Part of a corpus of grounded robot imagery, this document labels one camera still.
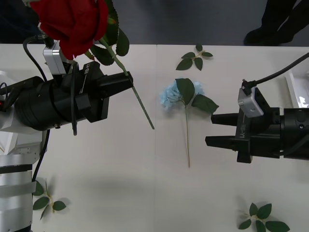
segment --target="green leaf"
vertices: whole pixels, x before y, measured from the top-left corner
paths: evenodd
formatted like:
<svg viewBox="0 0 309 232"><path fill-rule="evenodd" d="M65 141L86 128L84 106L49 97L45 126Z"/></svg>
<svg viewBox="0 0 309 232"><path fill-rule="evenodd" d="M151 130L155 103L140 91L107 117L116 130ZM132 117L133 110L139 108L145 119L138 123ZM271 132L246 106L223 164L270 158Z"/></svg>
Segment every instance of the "green leaf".
<svg viewBox="0 0 309 232"><path fill-rule="evenodd" d="M42 220L42 218L43 218L44 214L46 213L48 207L49 207L49 205L47 205L47 206L45 207L45 209L43 210L43 212L42 212L42 214L41 214L40 221Z"/></svg>
<svg viewBox="0 0 309 232"><path fill-rule="evenodd" d="M119 36L117 41L116 53L117 55L124 57L130 48L130 42L126 34L119 28Z"/></svg>
<svg viewBox="0 0 309 232"><path fill-rule="evenodd" d="M194 59L194 63L195 63L195 66L196 66L200 71L202 71L202 68L203 68L203 60L202 60L202 58L198 57L198 58Z"/></svg>
<svg viewBox="0 0 309 232"><path fill-rule="evenodd" d="M204 56L204 57L213 57L213 55L211 53L209 53L209 52L203 52L202 56Z"/></svg>
<svg viewBox="0 0 309 232"><path fill-rule="evenodd" d="M53 209L56 210L56 211L63 210L66 207L67 206L61 201L54 202L54 204L53 204Z"/></svg>
<svg viewBox="0 0 309 232"><path fill-rule="evenodd" d="M290 228L282 221L267 221L266 228L270 232L288 232Z"/></svg>
<svg viewBox="0 0 309 232"><path fill-rule="evenodd" d="M249 213L250 213L250 216L257 214L257 206L255 204L252 203L250 205Z"/></svg>
<svg viewBox="0 0 309 232"><path fill-rule="evenodd" d="M116 24L116 20L114 20L113 18L108 18L107 20L108 24Z"/></svg>
<svg viewBox="0 0 309 232"><path fill-rule="evenodd" d="M47 178L45 179L45 189L46 189L47 196L50 196L49 192L48 192L48 188L47 188Z"/></svg>
<svg viewBox="0 0 309 232"><path fill-rule="evenodd" d="M245 230L251 226L251 219L246 220L245 222L241 223L238 229Z"/></svg>
<svg viewBox="0 0 309 232"><path fill-rule="evenodd" d="M197 45L195 46L195 48L197 49L197 51L201 52L203 50L203 46L200 43L197 43Z"/></svg>
<svg viewBox="0 0 309 232"><path fill-rule="evenodd" d="M33 210L43 209L48 203L48 197L41 197L33 204Z"/></svg>
<svg viewBox="0 0 309 232"><path fill-rule="evenodd" d="M182 71L182 70L190 69L192 64L193 64L193 61L191 58L183 59L177 66L176 70Z"/></svg>
<svg viewBox="0 0 309 232"><path fill-rule="evenodd" d="M269 217L270 213L271 213L271 204L266 204L261 208L259 208L256 215L259 219L266 219Z"/></svg>
<svg viewBox="0 0 309 232"><path fill-rule="evenodd" d="M176 79L176 84L181 96L183 97L185 105L189 104L195 92L192 81L188 78Z"/></svg>
<svg viewBox="0 0 309 232"><path fill-rule="evenodd" d="M256 231L257 232L266 232L265 225L261 221L256 220L255 221L255 226L256 226Z"/></svg>
<svg viewBox="0 0 309 232"><path fill-rule="evenodd" d="M117 14L117 11L114 8L114 4L113 4L112 0L105 0L105 2L106 2L106 5L107 5L107 8L108 8L109 17L114 19L117 22L117 24L119 24L118 14Z"/></svg>
<svg viewBox="0 0 309 232"><path fill-rule="evenodd" d="M201 94L196 95L193 99L192 106L208 114L213 114L219 107L213 100Z"/></svg>
<svg viewBox="0 0 309 232"><path fill-rule="evenodd" d="M101 64L108 66L114 63L114 59L107 51L107 49L92 45L90 50Z"/></svg>
<svg viewBox="0 0 309 232"><path fill-rule="evenodd" d="M195 57L195 53L194 52L189 52L187 54L184 54L182 59L185 59L185 58L194 58Z"/></svg>
<svg viewBox="0 0 309 232"><path fill-rule="evenodd" d="M117 24L108 24L105 32L106 42L109 46L112 46L117 43L118 40L118 25Z"/></svg>
<svg viewBox="0 0 309 232"><path fill-rule="evenodd" d="M36 182L36 187L35 187L35 192L33 193L33 196L41 196L44 193L44 189L37 180L35 182Z"/></svg>

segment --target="red rose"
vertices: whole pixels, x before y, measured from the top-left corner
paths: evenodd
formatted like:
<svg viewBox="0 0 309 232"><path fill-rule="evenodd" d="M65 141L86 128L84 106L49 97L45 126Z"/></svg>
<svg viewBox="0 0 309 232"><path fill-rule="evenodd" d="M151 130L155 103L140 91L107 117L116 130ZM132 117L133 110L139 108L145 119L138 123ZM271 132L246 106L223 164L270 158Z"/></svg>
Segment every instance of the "red rose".
<svg viewBox="0 0 309 232"><path fill-rule="evenodd" d="M84 54L106 32L108 8L104 0L41 0L30 3L41 29L60 40L67 59Z"/></svg>

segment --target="black cable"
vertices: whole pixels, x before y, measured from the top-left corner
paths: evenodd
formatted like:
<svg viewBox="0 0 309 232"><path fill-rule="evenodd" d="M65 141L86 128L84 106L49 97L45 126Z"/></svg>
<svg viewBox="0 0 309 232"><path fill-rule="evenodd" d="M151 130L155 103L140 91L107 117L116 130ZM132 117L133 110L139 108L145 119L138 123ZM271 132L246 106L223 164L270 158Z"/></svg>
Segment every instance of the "black cable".
<svg viewBox="0 0 309 232"><path fill-rule="evenodd" d="M289 148L289 149L287 149L285 151L282 151L282 152L274 153L274 155L276 155L276 156L288 156L288 155L291 155L294 152L296 152L299 148L301 148L308 141L309 141L309 134L305 135L301 140L299 140L291 148Z"/></svg>
<svg viewBox="0 0 309 232"><path fill-rule="evenodd" d="M299 64L300 62L304 61L305 59L307 59L309 57L309 53L303 55L302 57L298 58L297 60L295 60L292 64L288 65L287 67L285 67L284 69L272 74L272 75L269 75L267 77L264 77L258 81L255 81L255 86L258 85L258 84L261 84L263 82L266 82L266 81L269 81L271 79L274 79L275 77L281 75L281 74L284 74L285 72L289 71L291 68L293 68L294 66L296 66L297 64Z"/></svg>
<svg viewBox="0 0 309 232"><path fill-rule="evenodd" d="M78 63L74 62L71 75L71 117L72 117L72 128L74 136L77 135L77 122L75 115L75 78L78 71L79 71Z"/></svg>
<svg viewBox="0 0 309 232"><path fill-rule="evenodd" d="M35 64L35 66L37 66L37 68L39 69L39 71L40 71L40 73L41 73L41 75L43 77L43 80L45 82L47 82L46 76L45 76L42 68L39 66L37 61L31 55L31 53L29 52L28 47L27 47L28 43L35 42L35 41L43 41L42 36L41 35L36 35L36 36L32 36L32 37L29 37L29 38L25 39L24 42L23 42L23 48L24 48L24 51L27 54L27 56L32 60L32 62Z"/></svg>
<svg viewBox="0 0 309 232"><path fill-rule="evenodd" d="M35 42L35 41L43 41L43 37L41 35L36 35L36 36L32 36L32 37L29 37L29 38L25 39L24 42L23 42L23 48L24 48L25 53L28 55L28 57L32 60L32 62L35 64L35 66L40 71L44 82L47 82L47 78L46 78L42 68L37 63L37 61L34 59L34 57L31 55L31 53L29 52L28 47L27 47L28 43ZM50 134L50 130L47 130L44 146L43 146L43 149L40 152L40 158L39 158L38 164L35 167L35 170L34 170L34 173L33 173L33 177L32 177L32 181L33 182L37 178L37 175L38 175L41 163L43 161L43 158L44 158L44 155L45 155L45 152L46 152L46 149L47 149L47 144L48 144L48 140L49 140L49 134Z"/></svg>
<svg viewBox="0 0 309 232"><path fill-rule="evenodd" d="M5 82L2 82L0 85L0 89L2 88L3 85L5 87L5 99L7 99L8 98L8 86Z"/></svg>
<svg viewBox="0 0 309 232"><path fill-rule="evenodd" d="M41 165L41 163L42 163L42 160L43 160L43 158L44 158L44 154L45 154L46 149L47 149L47 144L48 144L48 140L49 140L49 134L50 134L50 130L47 130L46 138L45 138L45 142L44 142L44 146L43 146L42 151L40 152L40 159L39 159L39 161L38 161L38 165L36 166L36 168L35 168L35 170L34 170L33 177L32 177L32 182L34 182L35 179L37 178L40 165Z"/></svg>

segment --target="table surface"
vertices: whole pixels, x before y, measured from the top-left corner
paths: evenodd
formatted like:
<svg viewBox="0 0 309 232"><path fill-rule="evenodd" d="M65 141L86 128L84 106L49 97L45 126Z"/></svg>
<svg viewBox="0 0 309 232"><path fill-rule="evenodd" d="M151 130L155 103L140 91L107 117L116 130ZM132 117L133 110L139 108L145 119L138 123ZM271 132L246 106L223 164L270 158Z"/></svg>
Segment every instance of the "table surface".
<svg viewBox="0 0 309 232"><path fill-rule="evenodd" d="M44 65L42 45L29 50ZM193 51L184 45L133 45L121 58L155 125L152 130L132 90L111 97L108 118L52 130L39 172L47 178L54 200L68 207L40 221L34 212L32 230L103 232L237 232L241 211L272 203L272 218L291 231L308 227L309 163L293 159L253 158L237 163L230 150L207 147L205 136L234 135L235 128L213 125L207 114L191 110L191 168L187 167L183 108L167 113L158 94L175 78L200 81L206 96L220 107L238 111L242 79L272 74L307 52L301 47L204 46L214 58L199 71L176 71L180 57ZM80 67L89 60L79 56ZM298 66L304 72L308 61ZM115 64L101 69L119 73ZM18 81L39 75L21 45L0 44L0 70ZM292 107L285 78L259 86L270 106Z"/></svg>

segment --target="flower stem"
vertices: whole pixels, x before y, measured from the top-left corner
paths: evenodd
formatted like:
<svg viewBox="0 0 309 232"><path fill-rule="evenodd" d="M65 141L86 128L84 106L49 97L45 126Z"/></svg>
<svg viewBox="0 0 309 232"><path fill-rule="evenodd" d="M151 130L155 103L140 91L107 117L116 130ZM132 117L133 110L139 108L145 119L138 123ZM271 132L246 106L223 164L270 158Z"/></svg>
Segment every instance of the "flower stem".
<svg viewBox="0 0 309 232"><path fill-rule="evenodd" d="M53 199L53 197L52 197L48 192L47 192L45 195L50 199L53 213L55 213L55 210L54 210L54 208L53 208L53 205L54 205L54 199Z"/></svg>
<svg viewBox="0 0 309 232"><path fill-rule="evenodd" d="M190 167L190 152L189 152L189 130L188 130L188 108L185 105L184 106L184 111L185 111L185 122L187 126L187 152L188 152L188 166Z"/></svg>
<svg viewBox="0 0 309 232"><path fill-rule="evenodd" d="M107 42L106 42L103 38L99 39L99 42L100 42L104 47L106 47L107 51L110 53L110 55L112 56L112 58L115 60L116 64L124 71L124 74L125 74L126 76L129 76L129 74L128 74L127 71L126 71L125 66L120 62L120 60L117 58L116 54L114 53L114 51L112 50L112 48L107 44ZM147 118L148 121L149 121L149 124L150 124L151 128L154 130L155 127L154 127L154 125L153 125L153 123L152 123L152 121L151 121L151 119L150 119L150 117L149 117L149 115L148 115L148 113L147 113L147 111L146 111L146 109L145 109L145 106L144 106L143 102L142 102L141 99L140 99L139 94L137 93L137 91L136 91L136 89L135 89L134 86L132 87L132 89L133 89L133 92L134 92L134 94L135 94L137 100L138 100L139 103L140 103L141 108L142 108L143 111L144 111L144 114L146 115L146 118Z"/></svg>

